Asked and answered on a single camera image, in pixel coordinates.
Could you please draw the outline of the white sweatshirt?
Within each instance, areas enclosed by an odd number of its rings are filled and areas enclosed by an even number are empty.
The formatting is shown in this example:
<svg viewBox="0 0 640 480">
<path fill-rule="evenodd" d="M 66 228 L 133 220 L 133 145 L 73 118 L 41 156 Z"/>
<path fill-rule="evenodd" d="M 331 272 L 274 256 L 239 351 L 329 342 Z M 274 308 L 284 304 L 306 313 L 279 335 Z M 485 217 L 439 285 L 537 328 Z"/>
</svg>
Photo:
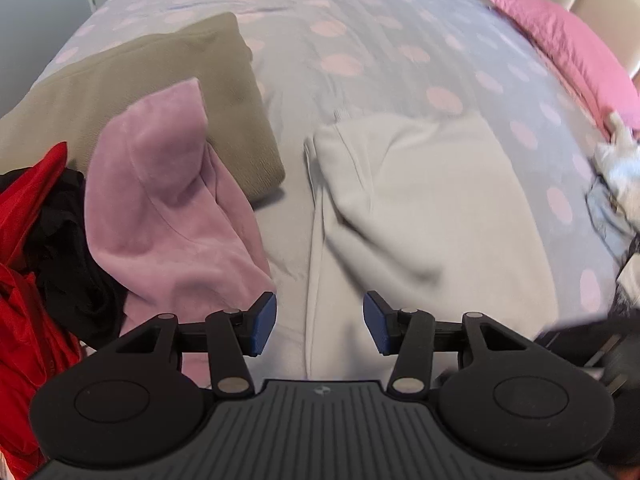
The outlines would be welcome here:
<svg viewBox="0 0 640 480">
<path fill-rule="evenodd" d="M 314 196 L 310 378 L 390 374 L 364 324 L 369 290 L 439 321 L 480 311 L 526 337 L 558 319 L 533 213 L 480 114 L 350 118 L 319 128 L 305 155 Z"/>
</svg>

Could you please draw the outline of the black garment on bed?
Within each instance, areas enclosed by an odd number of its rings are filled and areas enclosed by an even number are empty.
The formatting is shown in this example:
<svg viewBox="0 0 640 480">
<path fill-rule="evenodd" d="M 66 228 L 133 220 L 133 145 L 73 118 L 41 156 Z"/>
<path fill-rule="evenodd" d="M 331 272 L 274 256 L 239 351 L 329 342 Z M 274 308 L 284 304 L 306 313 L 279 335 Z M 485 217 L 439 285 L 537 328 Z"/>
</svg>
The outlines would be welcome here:
<svg viewBox="0 0 640 480">
<path fill-rule="evenodd" d="M 24 257 L 50 318 L 98 350 L 119 336 L 127 291 L 90 254 L 85 186 L 81 172 L 63 171 L 30 228 Z"/>
</svg>

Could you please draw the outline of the red garment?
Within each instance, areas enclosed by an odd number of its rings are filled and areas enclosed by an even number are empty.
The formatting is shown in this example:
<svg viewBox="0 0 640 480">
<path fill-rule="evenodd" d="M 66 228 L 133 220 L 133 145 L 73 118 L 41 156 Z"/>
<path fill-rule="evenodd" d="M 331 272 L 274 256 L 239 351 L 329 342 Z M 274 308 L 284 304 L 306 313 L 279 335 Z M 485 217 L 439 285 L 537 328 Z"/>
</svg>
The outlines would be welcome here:
<svg viewBox="0 0 640 480">
<path fill-rule="evenodd" d="M 66 158 L 66 144 L 55 144 L 1 193 L 1 456 L 15 479 L 29 478 L 44 464 L 29 423 L 32 399 L 82 357 L 78 340 L 44 310 L 23 254 Z"/>
</svg>

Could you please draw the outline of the light grey garment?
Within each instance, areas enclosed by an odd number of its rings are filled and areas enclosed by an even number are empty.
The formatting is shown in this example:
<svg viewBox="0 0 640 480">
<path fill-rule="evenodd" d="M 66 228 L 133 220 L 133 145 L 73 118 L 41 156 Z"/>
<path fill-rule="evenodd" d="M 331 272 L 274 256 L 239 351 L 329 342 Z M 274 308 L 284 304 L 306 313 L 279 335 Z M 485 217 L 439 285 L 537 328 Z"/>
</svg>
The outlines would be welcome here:
<svg viewBox="0 0 640 480">
<path fill-rule="evenodd" d="M 596 177 L 586 194 L 591 224 L 619 266 L 639 251 L 639 231 L 626 218 L 622 207 L 602 178 Z"/>
</svg>

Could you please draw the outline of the grey fleece blanket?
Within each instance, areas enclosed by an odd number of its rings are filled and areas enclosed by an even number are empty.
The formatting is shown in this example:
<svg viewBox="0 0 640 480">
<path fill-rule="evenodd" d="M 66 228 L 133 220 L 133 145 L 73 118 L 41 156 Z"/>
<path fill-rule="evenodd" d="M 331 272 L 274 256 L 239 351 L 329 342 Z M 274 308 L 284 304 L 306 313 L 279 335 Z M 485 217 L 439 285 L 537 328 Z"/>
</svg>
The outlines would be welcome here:
<svg viewBox="0 0 640 480">
<path fill-rule="evenodd" d="M 611 133 L 611 140 L 608 143 L 598 143 L 594 148 L 594 166 L 604 177 L 627 218 L 638 217 L 639 143 L 619 112 L 608 114 L 604 124 Z"/>
</svg>

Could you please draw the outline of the pink pillow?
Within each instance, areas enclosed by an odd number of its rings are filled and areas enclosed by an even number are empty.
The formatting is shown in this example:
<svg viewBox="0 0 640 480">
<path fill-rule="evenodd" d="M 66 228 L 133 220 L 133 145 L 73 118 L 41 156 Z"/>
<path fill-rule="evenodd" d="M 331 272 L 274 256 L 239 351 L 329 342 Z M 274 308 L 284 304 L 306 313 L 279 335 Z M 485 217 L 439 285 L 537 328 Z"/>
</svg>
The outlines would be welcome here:
<svg viewBox="0 0 640 480">
<path fill-rule="evenodd" d="M 579 93 L 597 126 L 620 114 L 639 131 L 639 92 L 605 42 L 577 15 L 551 0 L 489 0 L 526 32 Z"/>
</svg>

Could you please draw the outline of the pink sweatshirt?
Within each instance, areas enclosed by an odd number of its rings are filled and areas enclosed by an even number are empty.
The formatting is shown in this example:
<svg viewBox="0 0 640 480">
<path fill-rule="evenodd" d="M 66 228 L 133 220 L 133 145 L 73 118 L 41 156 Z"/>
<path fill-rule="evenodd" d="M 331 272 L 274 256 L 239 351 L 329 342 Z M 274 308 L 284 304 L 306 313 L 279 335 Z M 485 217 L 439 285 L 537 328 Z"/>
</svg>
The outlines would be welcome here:
<svg viewBox="0 0 640 480">
<path fill-rule="evenodd" d="M 130 105 L 99 135 L 86 233 L 93 259 L 127 289 L 125 332 L 162 313 L 190 323 L 246 310 L 276 288 L 254 211 L 207 128 L 192 78 Z"/>
</svg>

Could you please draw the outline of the polka dot bed cover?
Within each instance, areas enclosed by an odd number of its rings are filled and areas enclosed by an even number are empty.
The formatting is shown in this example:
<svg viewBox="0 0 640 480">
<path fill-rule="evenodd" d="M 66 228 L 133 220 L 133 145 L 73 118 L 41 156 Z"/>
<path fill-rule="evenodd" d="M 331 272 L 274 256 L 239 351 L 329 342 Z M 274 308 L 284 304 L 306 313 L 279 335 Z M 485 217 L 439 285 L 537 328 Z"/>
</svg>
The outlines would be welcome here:
<svg viewBox="0 0 640 480">
<path fill-rule="evenodd" d="M 311 250 L 304 143 L 342 117 L 447 120 L 477 110 L 520 180 L 550 264 L 559 321 L 603 318 L 617 266 L 586 204 L 600 131 L 551 63 L 487 0 L 107 0 L 47 66 L 53 74 L 145 35 L 231 12 L 285 168 L 257 209 L 278 286 L 278 320 L 256 379 L 386 377 L 362 297 L 331 254 Z"/>
</svg>

